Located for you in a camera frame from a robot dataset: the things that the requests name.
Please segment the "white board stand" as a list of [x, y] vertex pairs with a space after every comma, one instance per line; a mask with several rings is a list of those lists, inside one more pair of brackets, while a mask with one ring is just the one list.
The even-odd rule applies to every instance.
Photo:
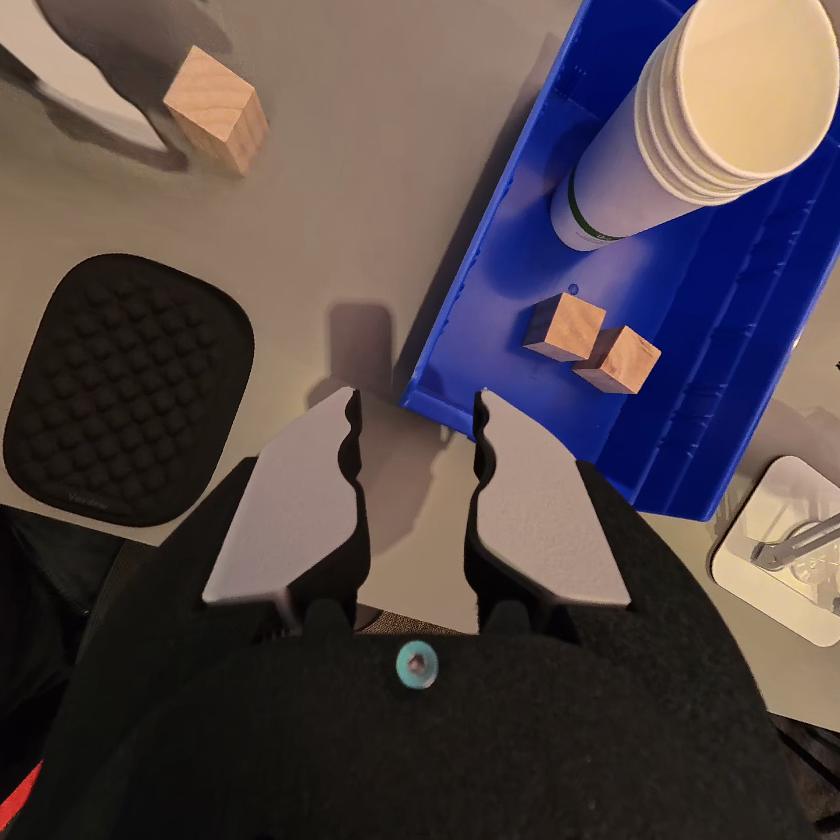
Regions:
[[722, 589], [819, 648], [839, 640], [839, 489], [777, 458], [710, 560]]

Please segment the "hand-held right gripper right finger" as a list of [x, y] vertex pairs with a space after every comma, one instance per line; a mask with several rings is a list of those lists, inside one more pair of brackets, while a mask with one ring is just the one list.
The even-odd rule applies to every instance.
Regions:
[[466, 544], [549, 604], [629, 606], [571, 451], [493, 391], [475, 395], [472, 436], [477, 485]]

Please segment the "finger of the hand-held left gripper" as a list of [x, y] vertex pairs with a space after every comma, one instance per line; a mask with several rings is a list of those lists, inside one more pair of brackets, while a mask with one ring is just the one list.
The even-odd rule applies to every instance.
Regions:
[[155, 153], [165, 143], [141, 110], [71, 48], [33, 1], [1, 2], [2, 73], [105, 134]]

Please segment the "blue plastic bin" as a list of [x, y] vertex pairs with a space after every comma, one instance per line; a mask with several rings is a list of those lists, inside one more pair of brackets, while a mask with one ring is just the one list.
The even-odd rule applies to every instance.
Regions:
[[[593, 463], [639, 511], [711, 518], [838, 255], [838, 119], [811, 157], [734, 203], [588, 254], [550, 199], [689, 2], [583, 2], [445, 287], [400, 359], [400, 404], [468, 436], [489, 389]], [[522, 347], [560, 292], [661, 355], [640, 392], [600, 392]]]

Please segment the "wooden cube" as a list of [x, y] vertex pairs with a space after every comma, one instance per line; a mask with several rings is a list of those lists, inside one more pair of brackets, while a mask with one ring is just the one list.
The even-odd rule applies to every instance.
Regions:
[[599, 391], [636, 395], [661, 356], [661, 350], [627, 326], [602, 329], [588, 359], [572, 372]]
[[588, 359], [606, 310], [562, 292], [536, 304], [521, 346], [558, 362]]
[[246, 175], [269, 131], [253, 85], [192, 46], [163, 103], [196, 152]]

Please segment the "black wrist rest pad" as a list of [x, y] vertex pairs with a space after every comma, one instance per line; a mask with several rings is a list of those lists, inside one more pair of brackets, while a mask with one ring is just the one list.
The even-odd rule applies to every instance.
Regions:
[[245, 310], [136, 255], [71, 268], [38, 325], [3, 434], [28, 496], [125, 528], [180, 517], [224, 451], [255, 356]]

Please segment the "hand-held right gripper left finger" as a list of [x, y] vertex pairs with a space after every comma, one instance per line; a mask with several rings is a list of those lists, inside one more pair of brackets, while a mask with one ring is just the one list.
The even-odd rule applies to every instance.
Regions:
[[331, 602], [354, 630], [371, 569], [361, 393], [342, 387], [261, 449], [208, 576], [203, 603], [272, 604], [289, 634]]

